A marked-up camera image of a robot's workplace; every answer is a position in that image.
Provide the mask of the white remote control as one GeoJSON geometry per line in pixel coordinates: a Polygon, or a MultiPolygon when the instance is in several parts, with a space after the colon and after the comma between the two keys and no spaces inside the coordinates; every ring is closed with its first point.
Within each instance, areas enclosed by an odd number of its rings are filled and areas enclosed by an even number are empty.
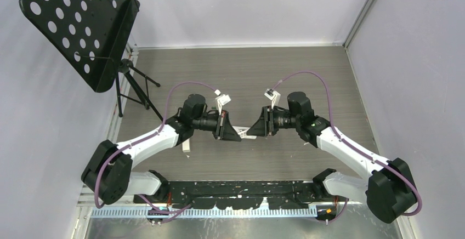
{"type": "Polygon", "coordinates": [[[191,151],[191,148],[190,148],[190,139],[187,139],[185,140],[183,143],[182,143],[182,151],[184,153],[188,153],[191,151]]]}
{"type": "Polygon", "coordinates": [[[233,128],[236,130],[237,134],[241,137],[241,139],[254,140],[254,139],[257,138],[254,135],[248,135],[247,134],[247,131],[249,130],[249,127],[233,126],[233,128]]]}

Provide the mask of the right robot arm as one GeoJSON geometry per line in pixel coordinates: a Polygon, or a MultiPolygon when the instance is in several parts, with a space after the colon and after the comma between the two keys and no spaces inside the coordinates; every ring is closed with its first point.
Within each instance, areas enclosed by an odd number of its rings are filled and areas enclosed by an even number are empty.
{"type": "Polygon", "coordinates": [[[264,95],[271,104],[262,108],[247,135],[267,137],[280,129],[294,129],[305,143],[331,154],[358,175],[351,177],[335,169],[324,170],[313,177],[313,194],[318,200],[338,196],[363,203],[384,223],[409,215],[413,206],[416,206],[413,215],[421,210],[422,201],[405,161],[389,160],[348,138],[329,120],[314,113],[303,92],[290,93],[286,109],[277,105],[280,99],[277,91],[267,89],[264,95]]]}

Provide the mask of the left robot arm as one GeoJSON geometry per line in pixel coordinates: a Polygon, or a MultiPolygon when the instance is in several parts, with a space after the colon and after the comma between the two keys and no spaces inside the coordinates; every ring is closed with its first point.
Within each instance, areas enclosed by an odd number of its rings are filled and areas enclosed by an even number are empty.
{"type": "Polygon", "coordinates": [[[102,141],[84,168],[81,181],[94,192],[96,203],[110,205],[124,195],[145,195],[156,203],[163,202],[168,196],[166,180],[154,170],[133,169],[155,154],[181,145],[195,130],[211,132],[216,140],[240,142],[223,108],[230,100],[227,94],[218,94],[216,109],[207,111],[205,97],[191,94],[175,115],[154,130],[116,144],[102,141]]]}

